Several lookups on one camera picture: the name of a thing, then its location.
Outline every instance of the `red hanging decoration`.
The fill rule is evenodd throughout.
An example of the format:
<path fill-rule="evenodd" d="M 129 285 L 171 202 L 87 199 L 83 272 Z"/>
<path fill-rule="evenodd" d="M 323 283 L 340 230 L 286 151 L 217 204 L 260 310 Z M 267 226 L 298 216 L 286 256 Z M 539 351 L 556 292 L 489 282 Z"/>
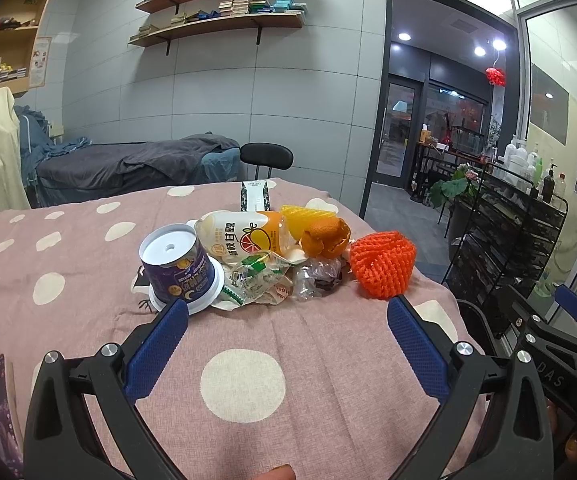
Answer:
<path fill-rule="evenodd" d="M 487 68 L 486 78 L 492 85 L 506 86 L 506 76 L 504 72 L 498 68 Z"/>

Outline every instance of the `chair backrest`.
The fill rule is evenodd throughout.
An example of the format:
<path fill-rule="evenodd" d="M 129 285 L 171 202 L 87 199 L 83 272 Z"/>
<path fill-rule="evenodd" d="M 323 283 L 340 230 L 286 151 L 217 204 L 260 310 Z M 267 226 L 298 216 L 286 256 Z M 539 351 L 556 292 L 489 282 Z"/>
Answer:
<path fill-rule="evenodd" d="M 240 148 L 240 160 L 246 164 L 256 166 L 256 179 L 260 171 L 260 166 L 267 166 L 269 178 L 272 168 L 287 170 L 293 165 L 293 152 L 286 146 L 280 146 L 279 144 L 249 142 Z"/>

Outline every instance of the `metal screw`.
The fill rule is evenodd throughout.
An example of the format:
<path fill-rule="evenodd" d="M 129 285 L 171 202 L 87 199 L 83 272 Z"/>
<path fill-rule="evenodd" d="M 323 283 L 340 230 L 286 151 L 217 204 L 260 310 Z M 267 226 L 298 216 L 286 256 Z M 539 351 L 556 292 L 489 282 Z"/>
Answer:
<path fill-rule="evenodd" d="M 473 347 L 469 343 L 459 342 L 455 345 L 458 354 L 470 355 L 473 353 Z"/>
<path fill-rule="evenodd" d="M 520 350 L 518 352 L 518 359 L 523 363 L 531 362 L 531 354 L 529 354 L 526 350 Z"/>
<path fill-rule="evenodd" d="M 44 356 L 44 362 L 47 364 L 52 364 L 57 361 L 59 354 L 55 350 L 51 350 L 48 354 Z"/>
<path fill-rule="evenodd" d="M 118 352 L 118 346 L 115 343 L 107 343 L 102 347 L 102 355 L 104 357 L 111 357 Z"/>

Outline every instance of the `poster on wall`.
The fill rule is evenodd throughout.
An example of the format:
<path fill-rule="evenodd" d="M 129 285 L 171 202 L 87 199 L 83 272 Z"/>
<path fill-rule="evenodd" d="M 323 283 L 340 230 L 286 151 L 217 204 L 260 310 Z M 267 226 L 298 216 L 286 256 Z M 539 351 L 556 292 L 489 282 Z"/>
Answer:
<path fill-rule="evenodd" d="M 30 57 L 30 83 L 28 85 L 30 88 L 44 86 L 50 40 L 50 38 L 35 38 L 33 53 Z"/>

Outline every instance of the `polka dot tablecloth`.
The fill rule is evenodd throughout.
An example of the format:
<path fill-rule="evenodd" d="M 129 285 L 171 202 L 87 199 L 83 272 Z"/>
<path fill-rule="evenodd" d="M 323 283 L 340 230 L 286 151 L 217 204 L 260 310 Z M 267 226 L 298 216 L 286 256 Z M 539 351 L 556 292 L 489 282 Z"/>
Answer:
<path fill-rule="evenodd" d="M 269 188 L 275 209 L 315 198 L 339 208 L 353 238 L 371 232 L 324 192 L 280 179 Z M 132 287 L 143 238 L 213 210 L 239 210 L 239 201 L 240 184 L 208 184 L 0 212 L 0 353 L 14 368 L 22 428 L 47 351 L 92 355 L 153 319 L 140 308 L 146 295 Z M 471 340 L 446 288 L 414 270 L 406 295 L 411 304 L 435 300 L 424 316 L 439 309 L 452 338 Z M 299 479 L 383 480 L 437 409 L 390 333 L 386 309 L 351 278 L 306 303 L 209 308 L 190 318 L 137 407 L 193 480 L 244 480 L 284 463 Z M 99 408 L 89 406 L 111 461 L 127 470 Z M 482 416 L 478 405 L 449 470 L 466 458 Z"/>

